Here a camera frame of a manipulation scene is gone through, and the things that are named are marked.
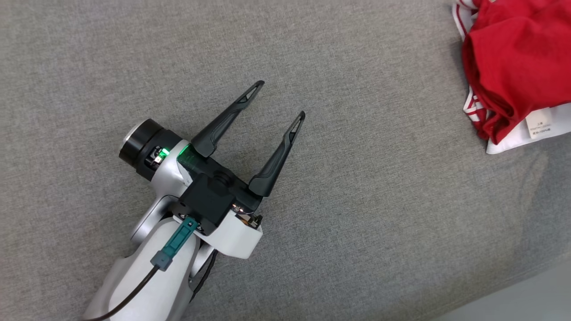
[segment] gray table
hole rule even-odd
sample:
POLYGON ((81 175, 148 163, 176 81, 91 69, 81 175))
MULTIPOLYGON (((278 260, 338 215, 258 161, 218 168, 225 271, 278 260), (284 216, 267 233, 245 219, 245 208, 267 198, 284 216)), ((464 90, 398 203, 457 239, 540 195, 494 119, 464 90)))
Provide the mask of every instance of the gray table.
POLYGON ((75 320, 154 197, 116 155, 266 85, 215 158, 307 119, 249 260, 185 320, 425 320, 571 255, 571 135, 486 155, 448 0, 0 2, 0 319, 75 320))

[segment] white floor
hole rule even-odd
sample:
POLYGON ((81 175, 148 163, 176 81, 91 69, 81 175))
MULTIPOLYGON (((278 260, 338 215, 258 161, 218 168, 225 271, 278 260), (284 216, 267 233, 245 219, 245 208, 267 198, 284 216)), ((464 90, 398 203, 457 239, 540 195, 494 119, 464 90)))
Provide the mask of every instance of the white floor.
POLYGON ((570 321, 571 262, 432 321, 570 321))

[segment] clothing label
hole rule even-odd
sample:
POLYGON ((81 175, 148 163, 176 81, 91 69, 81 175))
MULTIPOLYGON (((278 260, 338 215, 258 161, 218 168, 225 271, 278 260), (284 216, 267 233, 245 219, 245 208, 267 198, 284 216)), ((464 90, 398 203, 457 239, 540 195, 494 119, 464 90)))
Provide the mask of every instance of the clothing label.
POLYGON ((525 118, 531 138, 543 137, 551 134, 553 119, 551 108, 534 110, 525 118))

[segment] teal connector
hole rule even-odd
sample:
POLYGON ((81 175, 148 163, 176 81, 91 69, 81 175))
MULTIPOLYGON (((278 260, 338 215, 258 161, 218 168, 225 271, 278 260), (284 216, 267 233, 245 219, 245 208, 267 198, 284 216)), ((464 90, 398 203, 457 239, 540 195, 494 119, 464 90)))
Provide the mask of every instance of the teal connector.
POLYGON ((168 240, 167 244, 164 245, 163 249, 158 251, 155 256, 152 257, 152 265, 158 266, 161 271, 166 271, 168 266, 171 265, 172 259, 175 257, 176 253, 178 253, 180 248, 182 248, 186 243, 186 240, 188 240, 197 227, 197 221, 190 217, 184 219, 182 224, 168 240))

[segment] red cloth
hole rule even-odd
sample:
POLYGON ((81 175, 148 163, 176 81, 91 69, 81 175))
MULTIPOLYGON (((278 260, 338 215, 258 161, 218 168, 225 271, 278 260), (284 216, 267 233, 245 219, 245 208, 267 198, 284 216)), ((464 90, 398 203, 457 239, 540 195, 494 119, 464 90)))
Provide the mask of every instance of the red cloth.
POLYGON ((468 83, 492 115, 494 144, 533 110, 571 102, 571 0, 474 0, 462 47, 468 83))

